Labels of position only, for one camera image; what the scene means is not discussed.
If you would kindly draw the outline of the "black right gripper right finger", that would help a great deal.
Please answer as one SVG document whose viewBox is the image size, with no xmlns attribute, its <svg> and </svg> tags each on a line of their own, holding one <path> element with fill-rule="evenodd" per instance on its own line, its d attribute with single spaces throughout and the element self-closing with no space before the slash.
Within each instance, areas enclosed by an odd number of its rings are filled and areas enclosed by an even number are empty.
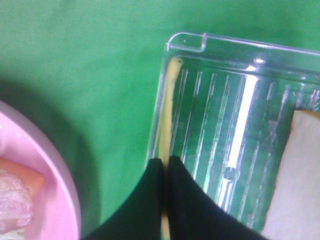
<svg viewBox="0 0 320 240">
<path fill-rule="evenodd" d="M 180 157 L 167 168 L 167 210 L 172 240 L 265 240 L 218 207 L 194 181 Z"/>
</svg>

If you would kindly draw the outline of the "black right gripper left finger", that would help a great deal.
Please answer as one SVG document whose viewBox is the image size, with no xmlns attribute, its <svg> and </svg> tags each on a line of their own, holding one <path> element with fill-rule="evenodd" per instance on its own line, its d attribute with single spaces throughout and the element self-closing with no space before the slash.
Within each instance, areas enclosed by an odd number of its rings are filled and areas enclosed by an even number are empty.
<svg viewBox="0 0 320 240">
<path fill-rule="evenodd" d="M 123 204 L 85 240 L 161 239 L 164 167 L 150 159 L 136 187 Z"/>
</svg>

